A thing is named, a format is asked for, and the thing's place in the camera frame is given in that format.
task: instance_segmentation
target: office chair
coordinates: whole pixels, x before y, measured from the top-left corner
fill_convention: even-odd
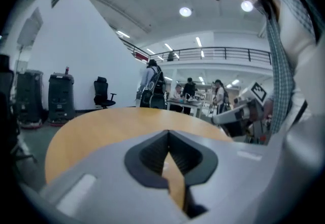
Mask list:
[[[95,98],[93,99],[95,101],[95,105],[100,105],[102,108],[107,108],[116,104],[116,102],[113,101],[113,97],[116,95],[115,93],[111,93],[111,100],[107,99],[108,84],[106,78],[98,77],[93,84],[95,86]]]
[[[17,110],[15,104],[10,102],[10,91],[14,81],[14,72],[9,69],[9,57],[0,55],[0,126],[4,131],[4,143],[7,151],[10,152],[11,161],[32,158],[37,160],[32,154],[23,154],[23,149],[18,142],[20,129],[17,120]]]

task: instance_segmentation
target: railing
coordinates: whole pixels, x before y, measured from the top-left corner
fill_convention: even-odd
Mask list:
[[[147,63],[150,59],[150,55],[146,53],[145,51],[141,50],[137,46],[133,45],[132,43],[127,42],[124,39],[121,39],[122,43],[127,47],[127,49],[132,53],[134,58],[141,60],[145,63]]]
[[[150,55],[150,59],[155,59],[159,63],[177,60],[244,59],[250,62],[259,62],[272,65],[270,52],[255,49],[203,47],[174,50],[172,55],[170,53],[171,52],[163,52]]]

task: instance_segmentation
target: wooden table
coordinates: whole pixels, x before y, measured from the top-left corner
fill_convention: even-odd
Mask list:
[[[170,110],[171,105],[177,105],[177,106],[181,106],[181,107],[185,107],[185,108],[193,108],[194,109],[193,116],[201,118],[202,102],[199,102],[199,101],[177,102],[177,101],[173,101],[173,100],[167,100],[167,110]]]
[[[46,153],[45,177],[50,182],[100,147],[161,130],[180,130],[217,140],[231,141],[217,127],[174,111],[151,108],[102,109],[78,116],[55,134]],[[168,154],[170,196],[183,208],[184,178]]]

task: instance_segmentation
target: person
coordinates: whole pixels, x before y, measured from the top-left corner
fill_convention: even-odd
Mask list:
[[[190,97],[194,97],[195,95],[195,83],[193,82],[192,78],[187,79],[187,83],[184,86],[183,95],[186,100]],[[184,114],[189,115],[191,112],[191,108],[184,108]]]
[[[264,117],[273,115],[271,133],[274,134],[280,130],[287,131],[301,112],[300,120],[311,116],[307,103],[295,84],[294,74],[313,55],[316,32],[323,31],[325,23],[315,9],[310,8],[313,18],[317,19],[315,27],[300,0],[251,1],[267,21],[274,91],[265,102]]]
[[[235,98],[234,99],[234,108],[237,108],[237,107],[239,107],[238,98]]]
[[[146,70],[143,72],[142,80],[140,83],[139,93],[141,95],[140,107],[148,108],[149,107],[149,99],[151,97],[151,92],[148,91],[148,84],[152,78],[152,76],[159,70],[157,66],[157,62],[154,59],[151,59],[148,63]]]
[[[173,61],[174,60],[174,53],[173,51],[170,51],[167,57],[167,61]]]
[[[225,98],[225,90],[221,80],[216,80],[214,82],[216,89],[215,89],[215,97],[213,98],[212,104],[217,106],[217,115],[226,111],[226,102]]]
[[[169,100],[171,101],[175,101],[175,102],[179,102],[181,100],[181,90],[182,90],[182,86],[177,84],[175,89],[173,89],[170,94],[169,94]],[[171,105],[170,106],[170,110],[172,111],[176,111],[176,112],[182,112],[183,111],[183,107],[182,106],[178,106],[178,105]]]

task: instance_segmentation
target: backpack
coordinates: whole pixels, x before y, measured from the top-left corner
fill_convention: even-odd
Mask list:
[[[225,89],[223,89],[223,91],[224,91],[224,93],[223,93],[223,102],[228,104],[229,103],[228,92]]]
[[[150,82],[148,84],[148,90],[152,94],[165,94],[166,90],[166,81],[164,78],[164,74],[161,71],[160,67],[157,67],[157,71],[155,71],[153,68],[151,68],[154,71],[153,76],[150,79]]]

